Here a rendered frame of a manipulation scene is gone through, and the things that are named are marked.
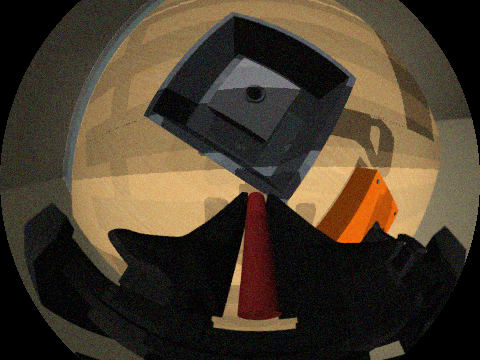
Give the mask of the dark red peg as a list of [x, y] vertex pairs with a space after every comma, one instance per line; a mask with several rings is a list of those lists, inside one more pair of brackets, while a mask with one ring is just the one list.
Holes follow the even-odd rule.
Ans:
[[279, 281], [272, 247], [265, 197], [260, 192], [249, 193], [237, 307], [240, 319], [271, 320], [281, 315]]

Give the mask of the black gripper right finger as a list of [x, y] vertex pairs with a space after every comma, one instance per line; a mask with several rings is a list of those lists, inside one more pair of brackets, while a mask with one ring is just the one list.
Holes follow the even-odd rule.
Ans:
[[283, 200], [268, 193], [267, 215], [280, 292], [280, 320], [296, 313], [351, 275], [395, 259], [404, 241], [340, 243], [319, 231]]

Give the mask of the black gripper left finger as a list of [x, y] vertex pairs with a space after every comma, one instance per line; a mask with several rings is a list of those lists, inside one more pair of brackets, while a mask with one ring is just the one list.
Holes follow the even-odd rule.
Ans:
[[211, 220], [183, 237], [115, 228], [108, 232], [108, 240], [128, 265], [199, 289], [212, 317], [223, 317], [243, 240], [247, 204], [248, 192], [241, 192]]

